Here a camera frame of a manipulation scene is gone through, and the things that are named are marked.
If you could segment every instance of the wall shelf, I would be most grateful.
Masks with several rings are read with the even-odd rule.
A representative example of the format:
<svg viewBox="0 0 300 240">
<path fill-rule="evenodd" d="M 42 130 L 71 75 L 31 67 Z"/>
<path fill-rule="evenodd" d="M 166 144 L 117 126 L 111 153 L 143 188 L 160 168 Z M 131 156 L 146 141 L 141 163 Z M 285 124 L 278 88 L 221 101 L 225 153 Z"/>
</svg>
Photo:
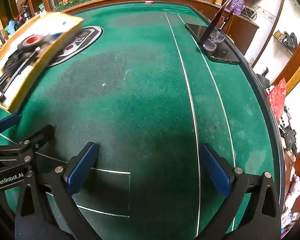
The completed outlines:
<svg viewBox="0 0 300 240">
<path fill-rule="evenodd" d="M 272 36 L 277 40 L 277 41 L 279 41 L 280 43 L 281 43 L 281 45 L 292 55 L 293 54 L 293 52 L 291 51 L 291 50 L 289 50 L 287 47 L 286 47 L 286 45 L 284 45 L 283 44 L 283 42 L 282 41 L 280 41 L 276 36 L 274 36 L 274 34 L 272 34 Z"/>
</svg>

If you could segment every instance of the purple container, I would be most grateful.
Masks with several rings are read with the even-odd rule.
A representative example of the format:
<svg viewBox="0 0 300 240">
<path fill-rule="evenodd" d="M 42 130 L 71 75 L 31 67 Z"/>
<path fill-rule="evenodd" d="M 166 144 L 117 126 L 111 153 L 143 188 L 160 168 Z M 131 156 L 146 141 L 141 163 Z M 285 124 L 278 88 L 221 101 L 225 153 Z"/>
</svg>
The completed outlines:
<svg viewBox="0 0 300 240">
<path fill-rule="evenodd" d="M 232 10 L 232 8 L 237 4 L 238 1 L 239 0 L 232 0 L 230 10 Z M 240 15 L 243 10 L 243 5 L 244 5 L 243 1 L 239 2 L 237 7 L 234 10 L 234 14 Z"/>
</svg>

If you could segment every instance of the red plastic bag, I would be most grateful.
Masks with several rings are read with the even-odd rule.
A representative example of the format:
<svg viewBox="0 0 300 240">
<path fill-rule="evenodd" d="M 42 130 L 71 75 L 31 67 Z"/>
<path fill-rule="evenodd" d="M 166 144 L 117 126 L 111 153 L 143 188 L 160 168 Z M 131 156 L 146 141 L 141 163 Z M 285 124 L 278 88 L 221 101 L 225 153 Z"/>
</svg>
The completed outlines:
<svg viewBox="0 0 300 240">
<path fill-rule="evenodd" d="M 287 94 L 287 84 L 284 78 L 280 80 L 279 84 L 276 85 L 269 93 L 269 102 L 274 113 L 274 117 L 278 120 L 284 107 L 284 99 Z"/>
</svg>

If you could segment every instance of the white line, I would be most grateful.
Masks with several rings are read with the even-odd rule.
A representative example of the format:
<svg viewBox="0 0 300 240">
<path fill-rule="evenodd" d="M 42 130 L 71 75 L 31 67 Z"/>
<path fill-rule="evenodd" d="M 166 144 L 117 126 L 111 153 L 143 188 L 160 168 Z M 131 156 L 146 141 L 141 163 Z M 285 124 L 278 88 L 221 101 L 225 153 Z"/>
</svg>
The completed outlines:
<svg viewBox="0 0 300 240">
<path fill-rule="evenodd" d="M 10 138 L 8 138 L 8 137 L 4 136 L 3 134 L 1 134 L 1 133 L 0 133 L 0 135 L 1 135 L 3 138 L 7 139 L 8 141 L 10 141 L 10 142 L 12 142 L 12 143 L 14 143 L 14 144 L 17 144 L 16 142 L 12 141 Z M 62 160 L 59 160 L 59 159 L 56 159 L 56 158 L 50 157 L 50 156 L 44 155 L 44 154 L 42 154 L 42 153 L 39 153 L 39 152 L 35 152 L 35 153 L 37 153 L 37 154 L 39 154 L 39 155 L 41 155 L 41 156 L 43 156 L 43 157 L 46 157 L 46 158 L 49 158 L 49 159 L 55 160 L 55 161 L 59 161 L 59 162 L 62 162 L 62 163 L 68 163 L 68 162 L 66 162 L 66 161 L 62 161 Z M 111 172 L 111 173 L 131 174 L 131 172 L 130 172 L 130 171 L 114 171 L 114 170 L 99 169 L 99 168 L 91 168 L 91 169 L 93 169 L 93 170 L 97 170 L 97 171 Z"/>
<path fill-rule="evenodd" d="M 179 16 L 179 18 L 181 19 L 181 21 L 183 22 L 183 24 L 185 24 L 185 22 L 183 21 L 183 19 L 180 17 L 179 14 L 178 14 L 178 16 Z M 202 54 L 201 49 L 199 48 L 197 42 L 195 41 L 195 39 L 193 38 L 192 35 L 191 35 L 191 37 L 192 37 L 194 43 L 196 44 L 198 50 L 199 50 L 200 53 L 201 53 L 201 56 L 202 56 L 202 58 L 203 58 L 203 60 L 204 60 L 204 62 L 205 62 L 205 64 L 206 64 L 207 69 L 208 69 L 208 71 L 209 71 L 209 73 L 210 73 L 210 76 L 211 76 L 211 78 L 212 78 L 213 84 L 214 84 L 214 86 L 215 86 L 215 88 L 216 88 L 216 91 L 217 91 L 217 94 L 218 94 L 218 97 L 219 97 L 219 100 L 220 100 L 220 103 L 221 103 L 222 111 L 223 111 L 223 114 L 224 114 L 224 116 L 225 116 L 226 124 L 227 124 L 227 127 L 228 127 L 229 138 L 230 138 L 230 144 L 231 144 L 231 151 L 232 151 L 233 166 L 234 166 L 234 168 L 235 168 L 235 153 L 234 153 L 234 147 L 233 147 L 233 142 L 232 142 L 232 136 L 231 136 L 230 126 L 229 126 L 228 118 L 227 118 L 227 115 L 226 115 L 226 110 L 225 110 L 225 107 L 224 107 L 224 105 L 223 105 L 223 102 L 222 102 L 222 99 L 221 99 L 221 96 L 220 96 L 219 89 L 218 89 L 218 87 L 217 87 L 216 81 L 214 80 L 214 77 L 213 77 L 212 72 L 211 72 L 211 70 L 210 70 L 210 68 L 209 68 L 209 65 L 208 65 L 208 63 L 207 63 L 207 61 L 206 61 L 204 55 Z M 232 222 L 232 231 L 233 231 L 233 229 L 234 229 L 234 219 L 235 219 L 235 217 L 233 218 L 233 222 Z"/>
<path fill-rule="evenodd" d="M 178 50 L 180 62 L 181 62 L 181 65 L 182 65 L 183 75 L 185 76 L 185 80 L 186 80 L 186 85 L 187 85 L 187 90 L 188 90 L 188 95 L 189 95 L 189 100 L 190 100 L 190 106 L 191 106 L 191 112 L 192 112 L 192 121 L 193 121 L 193 126 L 194 126 L 195 144 L 196 144 L 197 159 L 198 159 L 199 206 L 198 206 L 198 222 L 197 222 L 197 232 L 196 232 L 196 236 L 198 236 L 198 233 L 199 233 L 199 220 L 200 220 L 200 205 L 201 205 L 201 177 L 200 177 L 199 139 L 198 139 L 197 122 L 196 122 L 196 119 L 195 119 L 194 104 L 193 104 L 193 99 L 192 99 L 191 90 L 190 90 L 190 84 L 189 84 L 188 76 L 187 76 L 187 73 L 186 73 L 185 65 L 183 63 L 183 60 L 182 60 L 182 57 L 181 57 L 181 54 L 180 54 L 180 50 L 179 50 L 176 38 L 174 36 L 170 21 L 168 19 L 167 13 L 164 13 L 164 14 L 166 15 L 166 18 L 168 20 L 174 42 L 175 42 L 177 50 Z"/>
<path fill-rule="evenodd" d="M 89 211 L 92 211 L 92 212 L 95 212 L 95 213 L 99 213 L 99 214 L 104 214 L 104 215 L 108 215 L 108 216 L 114 216 L 114 217 L 122 217 L 122 218 L 130 218 L 130 216 L 125 216 L 125 215 L 117 215 L 117 214 L 112 214 L 112 213 L 106 213 L 106 212 L 102 212 L 102 211 L 99 211 L 99 210 L 95 210 L 95 209 L 91 209 L 91 208 L 86 208 L 84 206 L 80 206 L 80 205 L 77 205 L 78 208 L 82 208 L 82 209 L 85 209 L 85 210 L 89 210 Z"/>
</svg>

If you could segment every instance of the blue gripper pad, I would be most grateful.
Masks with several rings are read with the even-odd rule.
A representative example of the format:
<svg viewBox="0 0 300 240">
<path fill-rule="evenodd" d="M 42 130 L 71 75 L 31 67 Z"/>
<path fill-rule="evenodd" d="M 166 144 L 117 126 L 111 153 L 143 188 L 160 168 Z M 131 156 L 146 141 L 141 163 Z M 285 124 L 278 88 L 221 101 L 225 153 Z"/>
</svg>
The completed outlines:
<svg viewBox="0 0 300 240">
<path fill-rule="evenodd" d="M 232 167 L 225 158 L 220 157 L 210 144 L 199 146 L 200 166 L 208 172 L 219 194 L 228 197 L 234 181 Z"/>
<path fill-rule="evenodd" d="M 99 147 L 99 144 L 88 142 L 82 151 L 70 160 L 69 167 L 63 174 L 68 196 L 79 192 L 92 166 L 98 159 Z"/>
<path fill-rule="evenodd" d="M 20 116 L 18 114 L 11 114 L 0 120 L 0 133 L 18 124 Z"/>
</svg>

